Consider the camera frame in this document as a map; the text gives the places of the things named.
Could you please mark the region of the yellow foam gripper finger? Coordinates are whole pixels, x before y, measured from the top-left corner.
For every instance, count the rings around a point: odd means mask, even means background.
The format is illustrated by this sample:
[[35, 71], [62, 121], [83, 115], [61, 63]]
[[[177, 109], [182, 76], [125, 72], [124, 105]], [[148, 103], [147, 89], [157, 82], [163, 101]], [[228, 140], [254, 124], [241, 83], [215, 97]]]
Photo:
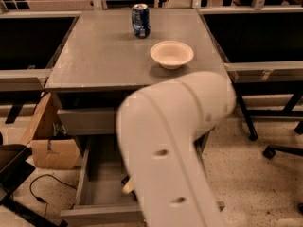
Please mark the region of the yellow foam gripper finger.
[[124, 194], [130, 194], [134, 190], [134, 183], [132, 179], [124, 179], [122, 183], [124, 184], [122, 188], [122, 192]]

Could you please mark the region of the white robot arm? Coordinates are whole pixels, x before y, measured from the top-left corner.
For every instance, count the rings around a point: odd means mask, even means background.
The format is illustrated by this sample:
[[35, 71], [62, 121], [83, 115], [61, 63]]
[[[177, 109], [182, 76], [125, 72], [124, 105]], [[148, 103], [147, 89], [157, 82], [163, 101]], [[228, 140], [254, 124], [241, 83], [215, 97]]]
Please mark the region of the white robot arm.
[[118, 144], [149, 227], [224, 227], [194, 142], [235, 104], [230, 79], [207, 71], [145, 87], [121, 104]]

